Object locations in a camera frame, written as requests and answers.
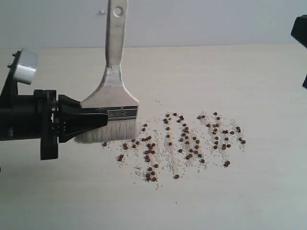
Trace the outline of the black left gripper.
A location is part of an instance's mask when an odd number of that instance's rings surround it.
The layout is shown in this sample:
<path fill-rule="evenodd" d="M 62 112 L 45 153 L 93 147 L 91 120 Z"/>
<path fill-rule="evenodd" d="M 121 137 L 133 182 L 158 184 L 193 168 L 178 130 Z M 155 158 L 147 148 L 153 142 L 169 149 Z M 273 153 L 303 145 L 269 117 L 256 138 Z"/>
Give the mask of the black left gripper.
<path fill-rule="evenodd" d="M 81 103 L 66 95 L 59 95 L 59 136 L 52 117 L 56 114 L 55 90 L 34 90 L 21 95 L 16 90 L 3 89 L 0 94 L 0 140 L 40 139 L 40 159 L 59 157 L 59 143 L 104 127 L 108 123 L 106 111 L 82 108 Z"/>

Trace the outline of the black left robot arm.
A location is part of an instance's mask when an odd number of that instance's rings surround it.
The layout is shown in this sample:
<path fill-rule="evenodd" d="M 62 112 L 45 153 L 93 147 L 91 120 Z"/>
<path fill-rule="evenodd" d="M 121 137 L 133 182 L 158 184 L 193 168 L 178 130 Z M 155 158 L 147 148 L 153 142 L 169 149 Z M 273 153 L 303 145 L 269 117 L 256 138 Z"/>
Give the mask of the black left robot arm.
<path fill-rule="evenodd" d="M 34 90 L 32 95 L 18 93 L 18 83 L 30 84 L 25 70 L 33 75 L 37 57 L 26 62 L 25 50 L 17 51 L 0 93 L 0 139 L 2 141 L 39 139 L 40 159 L 59 157 L 58 144 L 79 134 L 104 127 L 108 115 L 104 109 L 82 108 L 81 103 L 56 90 Z"/>

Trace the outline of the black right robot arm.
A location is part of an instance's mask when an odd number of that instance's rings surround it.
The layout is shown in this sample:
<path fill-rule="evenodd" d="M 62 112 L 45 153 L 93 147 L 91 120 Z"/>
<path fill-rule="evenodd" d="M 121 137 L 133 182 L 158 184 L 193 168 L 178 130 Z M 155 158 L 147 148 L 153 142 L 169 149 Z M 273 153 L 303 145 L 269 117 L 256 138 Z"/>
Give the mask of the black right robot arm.
<path fill-rule="evenodd" d="M 298 16 L 295 19 L 291 36 L 300 43 L 304 48 L 307 48 L 307 15 Z"/>

